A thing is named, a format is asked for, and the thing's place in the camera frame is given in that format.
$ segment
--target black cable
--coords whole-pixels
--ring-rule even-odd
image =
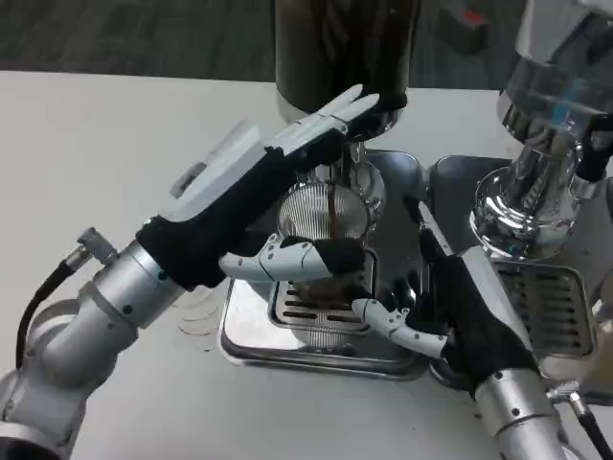
[[[59,287],[75,271],[68,266],[65,260],[61,261],[56,269],[49,275],[45,282],[36,290],[34,297],[23,312],[17,329],[17,341],[15,345],[15,367],[20,369],[23,366],[23,356],[26,348],[26,338],[28,329],[34,317],[36,309],[41,302],[46,300],[54,290]]]
[[[602,435],[601,428],[598,426],[594,414],[588,412],[577,416],[577,418],[587,433],[587,436],[590,438],[590,441],[594,444],[598,454],[602,457],[602,460],[613,460],[613,451],[611,451],[606,439],[604,439],[604,435]]]

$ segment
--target chrome cylinder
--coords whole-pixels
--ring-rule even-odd
[[[546,152],[525,146],[508,167],[479,183],[469,220],[475,235],[498,255],[553,257],[572,233],[585,200],[570,187],[576,164],[575,151],[567,146]]]
[[[559,416],[534,371],[495,373],[477,388],[475,401],[507,460],[566,460]]]
[[[49,342],[43,361],[54,379],[78,387],[114,366],[138,338],[184,292],[136,241],[79,291],[79,313]]]

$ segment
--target metal grille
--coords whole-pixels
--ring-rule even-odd
[[[583,282],[564,266],[494,261],[538,357],[587,357],[595,349]]]
[[[290,193],[279,210],[277,221],[282,235],[310,240],[360,240],[371,224],[368,207],[355,192],[340,185],[319,182]]]
[[[376,255],[366,251],[362,269],[351,276],[343,277],[343,283],[362,286],[369,292],[375,290]],[[365,333],[368,325],[353,314],[351,306],[343,299],[317,300],[299,296],[292,282],[278,283],[277,293],[273,296],[271,313],[277,323],[301,329],[328,330],[347,333]]]

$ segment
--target white robotic hand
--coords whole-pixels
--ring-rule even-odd
[[[268,141],[261,139],[254,126],[239,124],[220,143],[206,168],[190,170],[175,184],[179,198],[138,232],[137,242],[185,289],[216,286],[227,274],[224,269],[237,274],[231,257],[222,260],[223,267],[219,260],[297,182],[297,174],[336,161],[342,151],[338,143],[367,128],[371,114],[391,104],[406,104],[406,98],[382,101],[376,94],[359,98],[361,92],[361,85],[348,89]],[[294,256],[301,258],[298,252]],[[271,264],[277,260],[273,255]],[[261,271],[252,273],[264,276]]]
[[[396,344],[444,358],[463,374],[503,458],[566,460],[571,450],[558,436],[559,417],[545,395],[528,333],[485,251],[475,246],[454,254],[425,203],[405,202],[420,226],[420,252],[441,309],[430,319],[440,327],[420,323],[410,309],[355,294],[352,310]]]
[[[247,281],[308,281],[357,271],[364,263],[362,245],[351,238],[312,241],[271,235],[255,255],[229,252],[219,267],[232,277]]]
[[[421,246],[433,247],[441,256],[451,256],[451,248],[428,207],[420,202],[413,220],[420,226]],[[432,243],[427,243],[424,236]],[[448,328],[433,316],[432,297],[421,292],[416,273],[409,273],[406,279],[397,279],[394,289],[385,292],[381,300],[374,299],[368,292],[352,287],[348,296],[352,310],[378,333],[388,337],[402,348],[434,359],[443,358],[449,350]]]

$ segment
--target stainless steel tray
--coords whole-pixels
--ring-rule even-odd
[[[385,211],[369,246],[378,257],[375,277],[379,289],[411,269],[419,269],[418,229],[402,198],[425,198],[425,184],[417,160],[403,152],[369,150],[368,159],[385,182]],[[271,210],[256,228],[275,231]],[[423,370],[423,360],[368,330],[313,324],[280,324],[274,309],[279,285],[234,281],[229,288],[219,342],[226,356],[244,364],[282,366],[323,372],[351,373],[389,379],[410,379]]]
[[[538,358],[590,357],[596,334],[583,281],[567,266],[493,261]]]
[[[454,251],[459,252],[478,244],[468,225],[468,215],[474,202],[477,183],[491,171],[509,164],[509,160],[499,158],[479,158],[471,156],[448,156],[440,160],[430,171],[430,207],[445,237]],[[583,361],[590,357],[588,337],[594,335],[590,307],[597,295],[597,287],[613,261],[613,245],[608,244],[613,234],[613,220],[605,203],[605,193],[601,191],[594,199],[587,201],[581,208],[573,235],[562,251],[551,260],[539,262],[540,265],[568,267],[580,277],[582,289],[587,299],[584,311],[578,311],[581,318],[587,318],[589,332],[578,331],[582,339],[578,342],[573,356],[561,353],[557,347],[548,356],[540,356],[541,371],[555,379],[574,379]],[[453,381],[456,376],[448,373],[439,362],[434,362],[436,375],[441,381]]]
[[[359,285],[369,292],[376,291],[376,254],[367,249],[362,269],[344,280]],[[364,334],[369,327],[356,316],[352,306],[343,300],[305,299],[300,297],[295,285],[290,282],[275,286],[269,306],[271,319],[280,326],[300,327],[304,330]]]

